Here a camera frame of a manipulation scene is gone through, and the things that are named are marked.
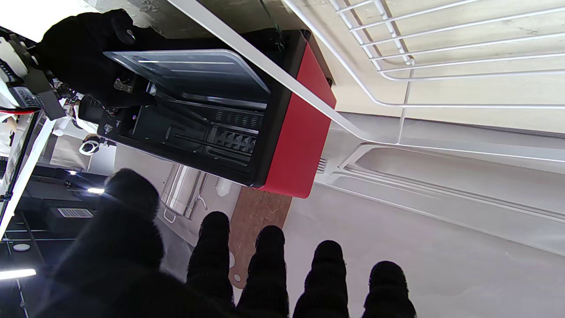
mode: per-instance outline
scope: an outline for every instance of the vent grille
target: vent grille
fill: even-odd
[[[229,124],[236,127],[243,127],[253,130],[260,130],[263,124],[262,115],[242,114],[236,111],[218,110],[214,120],[219,123]]]
[[[92,213],[87,209],[67,209],[67,208],[58,208],[59,213],[63,217],[74,217],[74,218],[91,218]]]

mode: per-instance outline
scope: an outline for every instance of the white cloth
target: white cloth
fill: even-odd
[[[96,134],[97,131],[98,131],[98,125],[80,119],[79,118],[79,106],[75,105],[74,108],[75,108],[76,124],[79,125],[80,128],[87,131],[89,134]]]

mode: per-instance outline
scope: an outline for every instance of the wire shelf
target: wire shelf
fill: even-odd
[[[339,60],[339,62],[346,68],[348,73],[355,79],[357,84],[364,90],[364,92],[369,96],[369,98],[376,104],[381,106],[390,107],[401,107],[401,108],[510,108],[510,109],[565,109],[565,104],[537,104],[537,103],[524,103],[524,104],[495,104],[495,103],[409,103],[408,98],[405,98],[404,103],[389,103],[377,98],[370,90],[370,85],[366,84],[360,76],[354,71],[349,63],[347,63],[341,54],[336,50],[331,41],[319,31],[318,27],[314,25],[301,11],[300,9],[291,1],[283,0],[291,9],[294,11],[301,20],[312,30],[316,37],[331,51],[331,53]],[[560,38],[565,36],[565,32],[554,32],[547,34],[538,34],[538,31],[531,30],[531,35],[519,36],[519,37],[505,37],[496,38],[489,41],[478,41],[469,42],[458,45],[440,46],[432,48],[424,48],[418,50],[410,50],[410,45],[406,45],[405,40],[418,41],[421,44],[425,41],[428,36],[443,36],[448,31],[461,31],[467,28],[477,27],[479,25],[490,25],[493,23],[506,23],[512,22],[518,19],[528,19],[535,16],[545,16],[550,14],[555,14],[559,12],[565,12],[565,6],[543,8],[542,10],[531,10],[527,12],[521,12],[511,15],[501,15],[488,19],[479,19],[471,22],[464,22],[459,24],[449,24],[443,27],[425,29],[419,29],[416,25],[416,31],[407,32],[403,34],[399,31],[397,23],[406,22],[410,23],[410,20],[418,17],[420,20],[425,20],[428,16],[440,12],[445,12],[445,16],[449,16],[448,9],[455,7],[463,7],[470,5],[475,5],[475,7],[470,8],[470,10],[475,9],[477,4],[484,6],[491,5],[488,3],[491,1],[487,0],[461,0],[452,3],[447,3],[443,5],[438,5],[434,7],[427,7],[422,10],[412,11],[406,14],[394,16],[390,14],[388,5],[384,0],[365,0],[359,3],[349,5],[345,0],[342,1],[342,5],[338,4],[338,0],[329,0],[329,3],[335,9],[336,14],[344,22],[348,31],[357,41],[359,48],[363,50],[370,63],[373,64],[376,72],[382,76],[384,79],[390,81],[403,81],[403,82],[422,82],[422,81],[446,81],[446,80],[461,80],[461,79],[487,79],[487,78],[507,78],[510,76],[521,76],[525,78],[524,81],[528,81],[527,78],[535,75],[559,75],[565,74],[565,68],[555,68],[556,63],[545,63],[550,58],[560,58],[565,57],[564,52],[535,52],[532,53],[522,53],[513,52],[512,47],[509,45],[527,42],[530,44],[532,50],[537,49],[537,41],[547,40],[552,38]],[[360,16],[362,16],[362,11],[370,7],[371,10],[375,8],[380,15],[380,20],[376,22],[363,24],[361,22]],[[430,16],[430,19],[436,19],[437,16]],[[383,37],[383,32],[373,32],[376,28],[386,27],[388,34]],[[374,33],[378,33],[382,38],[374,38]],[[390,54],[383,54],[383,47],[390,47],[393,45],[396,52]],[[504,50],[508,53],[506,56],[495,56],[486,58],[464,58],[464,59],[448,59],[443,60],[444,57],[439,56],[433,62],[426,62],[426,60],[434,60],[433,55],[441,55],[449,52],[449,57],[457,55],[468,55],[461,54],[461,51],[478,48],[484,51],[487,46],[503,46]],[[529,63],[532,60],[542,61],[536,63]],[[532,64],[539,65],[533,69],[527,70],[504,70],[504,71],[482,71],[485,69],[500,69],[500,68],[510,68],[508,65],[500,65],[500,63],[505,62],[516,62],[524,61],[529,64],[524,65],[511,65],[511,68],[532,68]],[[480,72],[464,72],[460,73],[462,66],[469,66],[466,70],[473,71],[473,68],[481,70]],[[451,67],[455,69],[458,67],[453,74],[450,74]],[[432,75],[432,76],[415,76],[414,71],[434,71],[439,70],[442,75]],[[410,94],[411,86],[407,85],[406,95]]]

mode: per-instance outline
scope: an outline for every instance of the glove finger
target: glove finger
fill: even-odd
[[[112,29],[118,39],[127,45],[133,45],[136,42],[136,38],[133,35],[134,28],[132,18],[123,9],[112,10],[108,13],[112,15]]]

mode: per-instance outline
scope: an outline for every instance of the red panel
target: red panel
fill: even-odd
[[[308,44],[297,80],[335,108],[336,98]],[[260,189],[307,198],[314,184],[329,124],[329,118],[292,94],[267,180]]]

